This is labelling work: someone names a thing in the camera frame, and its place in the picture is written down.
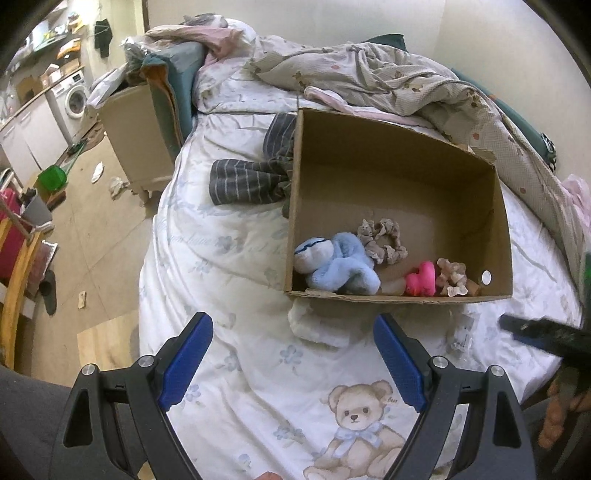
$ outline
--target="gray fabric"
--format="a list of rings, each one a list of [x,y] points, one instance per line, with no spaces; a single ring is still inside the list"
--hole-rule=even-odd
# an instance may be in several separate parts
[[[35,480],[47,480],[70,389],[0,367],[0,432]]]
[[[183,15],[183,23],[181,25],[211,25],[212,27],[227,28],[228,22],[221,15],[214,13],[207,13],[192,17],[191,15]]]
[[[0,452],[0,459],[12,453],[34,480],[47,480],[51,451],[69,395],[67,387],[25,377],[0,365],[0,436],[11,450]],[[121,404],[117,413],[130,467],[137,473],[146,457],[131,410]],[[11,479],[4,467],[14,472],[14,466],[0,465],[0,478]]]
[[[297,116],[291,113],[278,113],[275,116],[263,142],[263,157],[266,161],[227,158],[213,162],[209,195],[215,205],[289,200],[296,119]],[[287,217],[288,201],[282,213]]]

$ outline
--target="teddy bear print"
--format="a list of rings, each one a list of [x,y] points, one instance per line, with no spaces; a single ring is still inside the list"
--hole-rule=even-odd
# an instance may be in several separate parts
[[[329,407],[339,428],[324,454],[304,470],[306,480],[385,476],[404,445],[398,433],[380,422],[391,394],[386,380],[333,389]]]

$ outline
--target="pink heart plush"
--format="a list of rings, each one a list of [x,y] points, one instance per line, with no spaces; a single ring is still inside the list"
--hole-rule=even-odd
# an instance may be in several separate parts
[[[435,265],[422,262],[418,273],[409,273],[406,277],[406,294],[413,297],[433,297],[435,295]]]

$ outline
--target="gray bin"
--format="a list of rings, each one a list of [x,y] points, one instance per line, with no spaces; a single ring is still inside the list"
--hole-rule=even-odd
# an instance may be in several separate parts
[[[31,200],[29,205],[27,205],[21,216],[33,225],[43,225],[44,223],[53,220],[49,208],[47,208],[47,205],[45,205],[45,202],[38,193],[35,195],[35,198]]]

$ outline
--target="tile floor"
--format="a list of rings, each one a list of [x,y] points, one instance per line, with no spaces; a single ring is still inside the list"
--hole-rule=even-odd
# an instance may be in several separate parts
[[[105,170],[92,184],[100,161]],[[125,178],[108,137],[80,155],[70,171],[67,198],[53,211],[56,227],[48,238],[59,244],[51,266],[56,274],[57,311],[50,317],[38,299],[34,319],[21,317],[16,368],[25,375],[72,385],[80,361],[88,354],[79,352],[79,340],[88,335],[78,334],[116,317],[126,325],[137,324],[139,272],[158,199],[142,207],[128,190],[112,200],[109,183],[116,176]],[[78,294],[83,290],[86,307],[79,310]],[[137,336],[137,328],[129,331]],[[137,350],[136,339],[126,341]],[[80,345],[89,348],[87,342]]]

